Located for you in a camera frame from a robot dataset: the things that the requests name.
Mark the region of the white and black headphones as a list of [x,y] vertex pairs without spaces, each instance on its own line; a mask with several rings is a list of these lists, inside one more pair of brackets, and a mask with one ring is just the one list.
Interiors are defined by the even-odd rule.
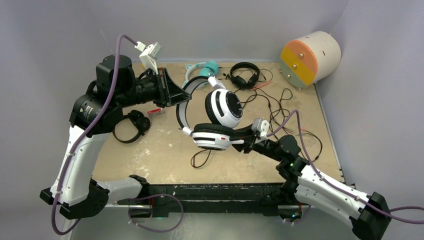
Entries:
[[186,101],[176,107],[176,119],[182,132],[191,137],[198,148],[205,150],[225,151],[232,145],[243,144],[244,140],[237,136],[234,130],[243,116],[240,99],[213,76],[196,76],[182,89],[191,96],[203,83],[209,83],[214,88],[205,97],[204,102],[210,123],[199,123],[191,128],[187,120],[188,102]]

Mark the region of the black headphones with cable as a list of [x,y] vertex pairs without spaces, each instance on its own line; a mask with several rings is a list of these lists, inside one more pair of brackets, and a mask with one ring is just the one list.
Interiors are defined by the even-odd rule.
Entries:
[[123,118],[120,120],[119,124],[124,121],[132,124],[134,135],[131,138],[128,139],[122,139],[119,138],[116,134],[116,127],[118,125],[115,125],[112,129],[112,134],[114,138],[119,141],[122,144],[132,144],[135,141],[137,141],[142,136],[145,136],[147,132],[151,128],[151,120],[149,117],[144,115],[139,110],[131,110],[129,113],[123,116]]

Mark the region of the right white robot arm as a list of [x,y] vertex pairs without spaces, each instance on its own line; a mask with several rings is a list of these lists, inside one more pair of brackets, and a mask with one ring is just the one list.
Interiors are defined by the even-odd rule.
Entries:
[[383,238],[391,219],[385,198],[354,189],[323,173],[300,155],[293,135],[279,140],[259,140],[257,132],[230,137],[233,147],[243,153],[255,151],[278,161],[275,167],[285,179],[280,196],[288,204],[296,200],[316,207],[351,227],[360,240]]

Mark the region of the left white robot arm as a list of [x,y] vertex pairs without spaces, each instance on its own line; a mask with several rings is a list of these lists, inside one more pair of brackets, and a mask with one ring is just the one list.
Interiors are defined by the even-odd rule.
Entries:
[[96,79],[74,103],[70,115],[69,139],[61,169],[54,184],[40,192],[40,198],[59,207],[68,220],[90,218],[111,203],[131,199],[138,205],[149,199],[145,178],[131,175],[115,181],[96,181],[93,171],[99,153],[124,119],[123,109],[152,102],[160,108],[191,99],[166,68],[145,70],[136,76],[129,57],[109,55],[96,66]]

